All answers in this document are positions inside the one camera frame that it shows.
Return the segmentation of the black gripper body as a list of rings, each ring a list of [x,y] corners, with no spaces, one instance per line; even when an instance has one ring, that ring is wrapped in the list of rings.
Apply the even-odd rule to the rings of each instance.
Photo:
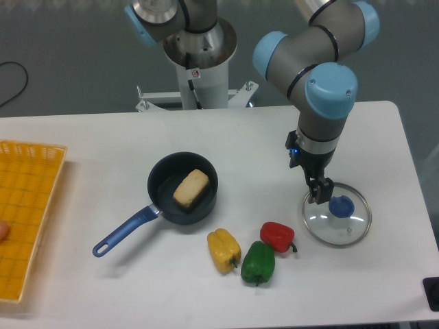
[[[285,148],[289,152],[289,167],[301,167],[306,180],[324,180],[324,170],[332,160],[335,141],[318,142],[300,130],[288,133]]]

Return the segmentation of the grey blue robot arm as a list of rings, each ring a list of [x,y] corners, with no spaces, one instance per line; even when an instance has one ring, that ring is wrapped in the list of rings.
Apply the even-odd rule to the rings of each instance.
[[[357,94],[357,78],[339,60],[370,44],[379,33],[375,9],[364,1],[297,1],[308,28],[296,37],[270,32],[256,45],[259,74],[299,110],[288,134],[290,167],[301,167],[309,201],[329,201],[334,184],[324,174]],[[228,62],[237,35],[217,13],[215,1],[131,1],[125,8],[144,45],[162,43],[175,65],[185,109],[228,104]]]

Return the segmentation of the fingertip at left edge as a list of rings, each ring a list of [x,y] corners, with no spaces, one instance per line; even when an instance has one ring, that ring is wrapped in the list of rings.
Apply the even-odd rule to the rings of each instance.
[[[0,242],[4,241],[10,231],[10,227],[6,221],[0,221]]]

